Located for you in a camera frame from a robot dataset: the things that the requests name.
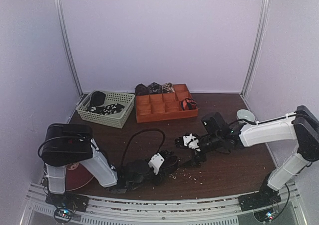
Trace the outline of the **red navy striped tie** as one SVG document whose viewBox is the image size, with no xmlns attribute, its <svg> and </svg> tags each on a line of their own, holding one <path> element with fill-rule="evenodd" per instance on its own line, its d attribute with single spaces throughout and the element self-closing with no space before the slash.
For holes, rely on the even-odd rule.
<svg viewBox="0 0 319 225">
<path fill-rule="evenodd" d="M 178 169 L 179 158 L 174 151 L 163 150 L 160 153 L 164 157 L 161 168 L 166 174 L 174 173 Z"/>
</svg>

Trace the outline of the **beige patterned rolled tie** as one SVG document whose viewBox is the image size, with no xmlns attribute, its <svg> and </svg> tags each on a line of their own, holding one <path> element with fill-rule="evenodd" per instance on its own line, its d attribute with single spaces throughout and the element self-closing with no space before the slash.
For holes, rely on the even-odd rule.
<svg viewBox="0 0 319 225">
<path fill-rule="evenodd" d="M 171 82 L 162 85 L 163 93 L 175 93 L 174 85 Z"/>
</svg>

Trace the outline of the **brown patterned rolled tie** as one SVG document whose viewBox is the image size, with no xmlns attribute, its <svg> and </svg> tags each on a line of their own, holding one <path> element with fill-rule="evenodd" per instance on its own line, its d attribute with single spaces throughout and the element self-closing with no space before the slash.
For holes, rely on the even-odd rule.
<svg viewBox="0 0 319 225">
<path fill-rule="evenodd" d="M 145 85 L 140 83 L 135 87 L 135 95 L 136 96 L 149 95 L 149 89 Z"/>
</svg>

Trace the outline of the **white ceramic bowl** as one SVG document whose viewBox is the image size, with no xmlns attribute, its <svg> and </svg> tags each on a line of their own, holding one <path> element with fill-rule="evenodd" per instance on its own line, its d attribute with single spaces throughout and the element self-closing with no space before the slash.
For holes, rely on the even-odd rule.
<svg viewBox="0 0 319 225">
<path fill-rule="evenodd" d="M 247 109 L 238 110 L 236 113 L 236 118 L 237 118 L 237 120 L 238 119 L 246 119 L 246 120 L 251 121 L 251 122 L 255 122 L 255 119 L 256 119 L 255 115 Z"/>
</svg>

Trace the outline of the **black rolled tie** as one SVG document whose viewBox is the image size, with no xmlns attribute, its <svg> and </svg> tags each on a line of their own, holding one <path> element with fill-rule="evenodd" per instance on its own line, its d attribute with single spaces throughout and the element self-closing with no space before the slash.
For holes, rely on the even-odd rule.
<svg viewBox="0 0 319 225">
<path fill-rule="evenodd" d="M 90 98 L 90 106 L 96 107 L 96 106 L 103 105 L 105 102 L 105 97 L 106 97 L 106 94 L 101 91 L 93 92 Z"/>
</svg>

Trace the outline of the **orange navy rolled tie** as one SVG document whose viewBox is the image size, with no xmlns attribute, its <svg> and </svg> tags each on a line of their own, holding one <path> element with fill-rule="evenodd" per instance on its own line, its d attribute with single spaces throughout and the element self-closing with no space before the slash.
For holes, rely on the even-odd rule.
<svg viewBox="0 0 319 225">
<path fill-rule="evenodd" d="M 197 102 L 192 98 L 185 98 L 180 104 L 183 111 L 197 109 Z"/>
</svg>

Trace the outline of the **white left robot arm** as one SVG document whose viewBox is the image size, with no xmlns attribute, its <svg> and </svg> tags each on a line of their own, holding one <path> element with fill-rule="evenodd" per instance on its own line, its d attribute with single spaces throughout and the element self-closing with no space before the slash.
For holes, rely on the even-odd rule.
<svg viewBox="0 0 319 225">
<path fill-rule="evenodd" d="M 137 159 L 116 169 L 95 142 L 91 127 L 85 124 L 49 125 L 38 156 L 46 166 L 48 192 L 61 207 L 72 202 L 66 192 L 67 165 L 82 165 L 112 193 L 135 190 L 145 181 L 159 185 L 178 167 L 178 159 L 172 152 L 158 150 L 149 159 Z"/>
</svg>

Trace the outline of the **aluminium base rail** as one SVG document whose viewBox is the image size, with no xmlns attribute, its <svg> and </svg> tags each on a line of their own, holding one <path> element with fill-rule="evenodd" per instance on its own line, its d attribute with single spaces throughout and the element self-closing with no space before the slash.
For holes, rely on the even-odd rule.
<svg viewBox="0 0 319 225">
<path fill-rule="evenodd" d="M 66 214 L 46 198 L 42 185 L 31 184 L 21 225 L 306 225 L 294 183 L 281 189 L 280 202 L 244 210 L 237 195 L 193 200 L 130 200 L 80 195 Z"/>
</svg>

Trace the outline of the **aluminium corner post left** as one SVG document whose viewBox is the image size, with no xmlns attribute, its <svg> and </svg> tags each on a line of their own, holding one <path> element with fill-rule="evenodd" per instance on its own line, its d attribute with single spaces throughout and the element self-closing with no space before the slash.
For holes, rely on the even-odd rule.
<svg viewBox="0 0 319 225">
<path fill-rule="evenodd" d="M 63 40 L 63 47 L 64 47 L 64 51 L 66 54 L 68 66 L 69 66 L 70 71 L 71 71 L 71 76 L 72 76 L 72 79 L 74 81 L 74 84 L 76 86 L 76 89 L 77 89 L 79 96 L 82 96 L 83 90 L 82 90 L 82 87 L 80 85 L 79 77 L 78 77 L 78 74 L 76 71 L 76 67 L 75 67 L 75 63 L 74 63 L 74 59 L 73 59 L 73 55 L 72 55 L 72 51 L 71 51 L 71 46 L 70 46 L 70 42 L 69 42 L 69 38 L 68 38 L 68 34 L 67 34 L 67 28 L 66 28 L 64 13 L 63 13 L 62 0 L 54 0 L 54 3 L 55 3 L 56 11 L 57 11 L 59 24 L 60 24 L 60 30 L 61 30 L 61 34 L 62 34 L 62 40 Z"/>
</svg>

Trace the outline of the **orange wooden divider tray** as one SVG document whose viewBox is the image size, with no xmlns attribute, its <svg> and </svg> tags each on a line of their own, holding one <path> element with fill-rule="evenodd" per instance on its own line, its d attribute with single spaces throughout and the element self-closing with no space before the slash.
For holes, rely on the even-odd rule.
<svg viewBox="0 0 319 225">
<path fill-rule="evenodd" d="M 199 110 L 183 111 L 181 101 L 192 98 L 186 84 L 175 84 L 175 93 L 152 94 L 135 97 L 136 122 L 147 123 L 197 117 Z"/>
</svg>

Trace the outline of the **aluminium corner post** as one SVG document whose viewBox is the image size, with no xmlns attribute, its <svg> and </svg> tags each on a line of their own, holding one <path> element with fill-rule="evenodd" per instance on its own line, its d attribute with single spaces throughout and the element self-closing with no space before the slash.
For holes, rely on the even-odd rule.
<svg viewBox="0 0 319 225">
<path fill-rule="evenodd" d="M 247 71 L 244 85 L 241 91 L 241 96 L 244 99 L 247 99 L 249 96 L 249 92 L 251 90 L 252 83 L 256 74 L 257 66 L 259 63 L 262 41 L 266 32 L 270 3 L 271 3 L 271 0 L 262 0 L 262 3 L 261 3 L 261 10 L 260 10 L 255 42 L 254 42 L 254 46 L 252 50 L 252 55 L 250 58 L 248 71 Z"/>
<path fill-rule="evenodd" d="M 70 71 L 71 71 L 71 76 L 72 76 L 72 79 L 74 81 L 74 84 L 76 86 L 76 89 L 77 89 L 79 96 L 82 96 L 83 90 L 82 90 L 82 87 L 80 85 L 79 77 L 78 77 L 78 74 L 76 71 L 76 67 L 75 67 L 75 63 L 74 63 L 74 59 L 73 59 L 73 55 L 72 55 L 72 51 L 71 51 L 71 46 L 70 46 L 70 42 L 69 42 L 69 38 L 68 38 L 68 34 L 67 34 L 67 28 L 66 28 L 64 13 L 63 13 L 62 0 L 54 0 L 54 3 L 55 3 L 56 11 L 57 11 L 59 24 L 60 24 L 60 30 L 61 30 L 61 34 L 62 34 L 62 40 L 63 40 L 63 47 L 64 47 L 64 51 L 66 54 L 68 66 L 69 66 Z"/>
</svg>

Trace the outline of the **pale green plastic basket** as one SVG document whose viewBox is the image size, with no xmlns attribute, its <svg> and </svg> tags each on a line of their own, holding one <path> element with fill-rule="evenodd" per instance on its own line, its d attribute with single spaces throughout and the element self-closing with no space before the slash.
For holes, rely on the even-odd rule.
<svg viewBox="0 0 319 225">
<path fill-rule="evenodd" d="M 135 95 L 94 90 L 79 103 L 76 110 L 84 121 L 123 128 L 133 106 Z"/>
</svg>

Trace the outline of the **black white floral tie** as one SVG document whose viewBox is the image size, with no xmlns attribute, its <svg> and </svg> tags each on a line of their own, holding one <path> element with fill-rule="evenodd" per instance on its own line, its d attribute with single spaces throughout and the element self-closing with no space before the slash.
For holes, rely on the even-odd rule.
<svg viewBox="0 0 319 225">
<path fill-rule="evenodd" d="M 119 103 L 114 103 L 114 104 L 109 104 L 106 106 L 96 106 L 96 107 L 91 107 L 89 106 L 86 111 L 98 115 L 112 115 L 112 114 L 117 114 L 123 111 L 124 105 L 119 104 Z"/>
</svg>

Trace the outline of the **aluminium corner post right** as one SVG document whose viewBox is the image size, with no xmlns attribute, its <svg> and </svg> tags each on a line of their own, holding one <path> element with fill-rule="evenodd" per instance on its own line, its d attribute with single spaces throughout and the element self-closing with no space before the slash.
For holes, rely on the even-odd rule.
<svg viewBox="0 0 319 225">
<path fill-rule="evenodd" d="M 247 99 L 249 96 L 249 92 L 251 90 L 252 83 L 256 74 L 257 66 L 259 63 L 262 41 L 266 32 L 270 3 L 271 3 L 271 0 L 262 0 L 262 3 L 261 3 L 261 10 L 260 10 L 255 42 L 254 42 L 254 46 L 252 50 L 252 55 L 250 58 L 248 71 L 247 71 L 244 85 L 241 91 L 241 96 L 244 99 Z"/>
</svg>

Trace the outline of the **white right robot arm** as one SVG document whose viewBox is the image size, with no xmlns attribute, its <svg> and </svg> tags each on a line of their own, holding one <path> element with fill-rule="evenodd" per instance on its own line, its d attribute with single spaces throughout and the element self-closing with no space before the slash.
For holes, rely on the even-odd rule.
<svg viewBox="0 0 319 225">
<path fill-rule="evenodd" d="M 231 150 L 283 140 L 296 141 L 292 155 L 264 179 L 256 193 L 255 200 L 262 206 L 267 205 L 288 180 L 319 159 L 319 120 L 306 106 L 298 106 L 282 117 L 256 122 L 243 118 L 227 123 L 217 112 L 206 115 L 202 123 L 206 135 L 183 136 L 183 145 L 198 156 L 221 147 Z"/>
</svg>

